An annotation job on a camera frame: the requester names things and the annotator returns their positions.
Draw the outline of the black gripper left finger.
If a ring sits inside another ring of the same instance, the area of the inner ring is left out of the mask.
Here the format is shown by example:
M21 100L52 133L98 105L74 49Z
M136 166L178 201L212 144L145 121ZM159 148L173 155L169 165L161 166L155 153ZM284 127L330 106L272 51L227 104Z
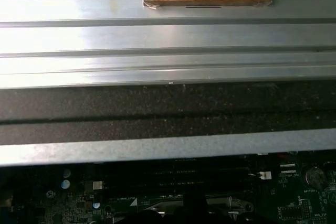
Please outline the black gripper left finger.
M182 200L160 202L125 217L125 223L195 223L195 194L186 193Z

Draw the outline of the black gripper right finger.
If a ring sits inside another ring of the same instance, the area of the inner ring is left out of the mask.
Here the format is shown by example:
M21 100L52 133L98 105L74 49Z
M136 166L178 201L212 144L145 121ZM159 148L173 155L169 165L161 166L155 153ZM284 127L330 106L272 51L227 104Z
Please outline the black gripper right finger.
M195 198L195 218L200 223L255 223L255 206L234 196Z

